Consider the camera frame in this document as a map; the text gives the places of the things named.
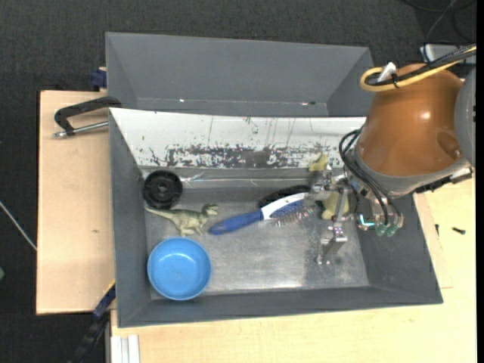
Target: cable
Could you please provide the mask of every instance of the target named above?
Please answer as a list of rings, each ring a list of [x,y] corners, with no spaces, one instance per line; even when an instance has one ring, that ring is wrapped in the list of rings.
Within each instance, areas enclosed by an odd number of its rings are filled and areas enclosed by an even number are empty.
[[[377,198],[378,203],[380,204],[381,209],[383,211],[383,216],[385,219],[384,223],[385,225],[388,225],[388,221],[389,221],[388,209],[386,208],[386,204],[383,202],[383,198],[380,195],[380,191],[376,187],[374,187],[374,184],[372,184],[372,181],[368,179],[368,177],[361,171],[361,169],[354,167],[352,163],[350,163],[346,159],[346,152],[348,151],[349,147],[351,147],[351,145],[348,144],[346,148],[343,149],[344,141],[348,137],[355,135],[355,137],[353,137],[353,139],[351,140],[351,142],[353,143],[356,140],[356,138],[360,135],[360,133],[361,133],[361,129],[357,129],[343,136],[339,145],[341,160],[345,163],[345,165],[349,168],[349,170],[353,173],[353,175],[355,175],[362,182],[368,185],[368,187],[370,187],[371,191],[373,192],[374,196]]]
[[[412,8],[415,8],[415,9],[418,9],[418,10],[421,10],[421,11],[425,11],[425,12],[430,12],[430,13],[434,13],[434,14],[442,14],[438,19],[437,21],[432,25],[432,31],[435,29],[435,26],[440,22],[440,20],[442,20],[442,18],[446,15],[446,14],[450,14],[451,15],[451,24],[452,24],[452,28],[454,29],[454,31],[462,38],[464,39],[466,42],[472,42],[473,40],[470,39],[468,36],[464,35],[458,28],[458,25],[457,25],[457,21],[455,19],[455,13],[456,12],[459,12],[459,11],[462,11],[464,10],[465,8],[467,7],[470,7],[472,4],[474,4],[476,2],[476,0],[471,0],[470,2],[466,3],[466,4],[462,4],[461,6],[459,7],[454,7],[454,4],[458,1],[458,0],[449,0],[449,4],[448,6],[444,9],[444,10],[441,10],[441,9],[437,9],[437,8],[429,8],[429,7],[424,7],[422,5],[418,5],[418,4],[415,4],[414,2],[412,2],[411,0],[398,0],[398,1],[401,1],[407,5],[409,5],[410,7]],[[427,36],[426,36],[426,43],[427,43],[427,39],[428,39],[428,36],[430,35],[430,32],[429,31],[427,33]]]
[[[11,219],[11,221],[14,223],[14,225],[18,228],[18,231],[23,235],[23,237],[26,239],[26,241],[29,243],[29,245],[37,251],[37,246],[33,243],[33,241],[30,239],[30,237],[27,235],[27,233],[22,229],[22,227],[18,224],[17,220],[14,218],[12,214],[10,214],[10,211],[8,211],[7,207],[2,203],[0,200],[0,207],[5,211],[7,216]]]
[[[468,45],[458,50],[452,51],[443,57],[440,57],[428,64],[424,64],[422,67],[410,73],[406,73],[402,76],[393,75],[391,79],[386,79],[381,82],[369,83],[369,79],[376,74],[383,71],[383,67],[374,67],[367,70],[360,78],[360,87],[368,92],[385,92],[387,90],[393,90],[395,88],[402,88],[422,79],[425,79],[439,71],[448,69],[450,66],[457,64],[458,62],[466,59],[467,57],[474,55],[477,52],[477,44]]]

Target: dark carpet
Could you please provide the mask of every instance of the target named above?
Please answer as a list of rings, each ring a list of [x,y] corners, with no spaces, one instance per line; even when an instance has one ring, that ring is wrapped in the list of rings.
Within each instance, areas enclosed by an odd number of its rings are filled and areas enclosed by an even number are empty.
[[[362,45],[375,65],[419,61],[425,42],[476,41],[476,0],[410,2],[0,0],[0,200],[35,241],[36,92],[93,90],[106,31]],[[35,316],[36,253],[2,211],[0,266],[0,361],[66,361],[89,315]],[[88,361],[103,359],[100,345]]]

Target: cardboard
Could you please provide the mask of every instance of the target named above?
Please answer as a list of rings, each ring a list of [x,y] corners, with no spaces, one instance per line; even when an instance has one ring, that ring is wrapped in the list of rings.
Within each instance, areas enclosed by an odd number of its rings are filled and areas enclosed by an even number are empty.
[[[52,137],[58,109],[104,95],[40,93],[37,314],[91,311],[114,279],[108,130]],[[106,118],[104,110],[71,121]]]

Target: toy dinosaur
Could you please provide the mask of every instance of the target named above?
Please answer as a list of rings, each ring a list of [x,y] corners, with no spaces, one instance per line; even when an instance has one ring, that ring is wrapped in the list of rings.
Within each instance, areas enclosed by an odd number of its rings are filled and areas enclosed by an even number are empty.
[[[217,215],[216,204],[208,203],[202,208],[202,212],[190,209],[152,209],[145,207],[147,211],[162,216],[172,221],[182,237],[195,234],[195,231],[202,235],[201,228],[206,224],[210,215]]]

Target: white cable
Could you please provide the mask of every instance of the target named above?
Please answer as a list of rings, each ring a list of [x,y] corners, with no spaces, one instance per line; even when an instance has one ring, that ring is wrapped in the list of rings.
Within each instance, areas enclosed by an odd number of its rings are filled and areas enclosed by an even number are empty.
[[[17,220],[15,220],[14,216],[10,214],[10,211],[8,211],[7,207],[2,203],[0,200],[0,207],[5,211],[5,213],[8,215],[8,217],[11,219],[11,221],[14,223],[14,225],[18,228],[18,231],[23,235],[23,237],[26,239],[26,241],[29,243],[29,245],[37,251],[37,246],[33,243],[33,241],[30,239],[30,237],[27,235],[27,233],[22,229],[22,227],[18,224]]]

